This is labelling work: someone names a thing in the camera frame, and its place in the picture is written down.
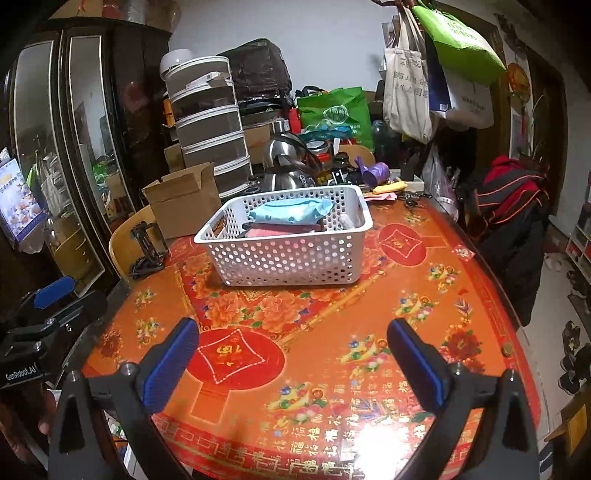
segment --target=plastic bag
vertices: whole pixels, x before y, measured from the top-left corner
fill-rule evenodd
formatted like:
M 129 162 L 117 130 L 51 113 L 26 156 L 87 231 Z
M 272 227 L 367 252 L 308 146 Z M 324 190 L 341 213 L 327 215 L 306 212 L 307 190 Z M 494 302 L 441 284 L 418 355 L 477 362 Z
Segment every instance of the plastic bag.
M 439 149 L 433 144 L 422 173 L 425 190 L 427 190 L 439 202 L 454 221 L 459 218 L 457 210 L 457 197 L 453 191 L 452 184 L 445 175 L 441 160 L 439 160 Z
M 349 126 L 358 144 L 374 149 L 368 103 L 361 87 L 337 88 L 329 93 L 302 97 L 297 106 L 307 130 Z

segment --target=blue gripper pad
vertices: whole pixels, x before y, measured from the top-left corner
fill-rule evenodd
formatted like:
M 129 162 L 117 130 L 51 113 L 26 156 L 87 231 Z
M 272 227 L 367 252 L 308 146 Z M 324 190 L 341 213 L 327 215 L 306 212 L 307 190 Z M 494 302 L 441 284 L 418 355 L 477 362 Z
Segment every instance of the blue gripper pad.
M 74 291 L 76 282 L 71 277 L 62 277 L 54 283 L 42 288 L 35 293 L 33 306 L 37 310 L 45 310 L 49 305 L 54 304 L 66 295 Z
M 197 323 L 184 318 L 139 363 L 136 391 L 150 415 L 164 410 L 198 345 Z
M 404 319 L 388 325 L 388 346 L 425 411 L 441 411 L 449 394 L 451 373 L 432 345 L 424 343 Z

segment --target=green tote bag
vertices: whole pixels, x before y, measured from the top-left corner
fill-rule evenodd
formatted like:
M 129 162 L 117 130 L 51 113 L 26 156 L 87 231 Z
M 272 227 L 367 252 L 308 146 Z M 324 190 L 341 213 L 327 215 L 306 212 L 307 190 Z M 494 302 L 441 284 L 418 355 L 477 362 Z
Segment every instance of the green tote bag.
M 361 87 L 337 88 L 321 95 L 298 98 L 304 127 L 349 126 L 357 143 L 374 150 L 371 120 L 365 94 Z
M 413 14 L 433 40 L 439 62 L 471 82 L 489 86 L 506 67 L 488 42 L 454 16 L 421 5 Z

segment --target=canvas tote bag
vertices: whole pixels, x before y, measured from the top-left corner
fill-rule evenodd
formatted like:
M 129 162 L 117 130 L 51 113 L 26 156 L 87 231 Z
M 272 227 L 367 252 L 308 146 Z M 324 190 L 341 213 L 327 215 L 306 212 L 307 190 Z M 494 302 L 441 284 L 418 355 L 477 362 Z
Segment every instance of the canvas tote bag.
M 398 8 L 400 35 L 386 48 L 384 121 L 419 142 L 431 141 L 435 129 L 429 113 L 425 41 L 411 11 Z

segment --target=perforated basket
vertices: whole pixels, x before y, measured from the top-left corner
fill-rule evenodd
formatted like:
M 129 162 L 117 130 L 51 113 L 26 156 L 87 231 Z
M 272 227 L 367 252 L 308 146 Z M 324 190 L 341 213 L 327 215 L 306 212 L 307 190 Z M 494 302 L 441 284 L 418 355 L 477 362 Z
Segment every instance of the perforated basket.
M 325 232 L 237 238 L 248 213 L 271 200 L 328 198 L 334 207 Z M 347 214 L 358 228 L 345 229 Z M 216 237 L 213 230 L 225 221 Z M 205 246 L 223 282 L 229 286 L 322 285 L 354 283 L 361 275 L 363 239 L 373 225 L 359 187 L 342 185 L 259 193 L 230 200 L 195 236 Z

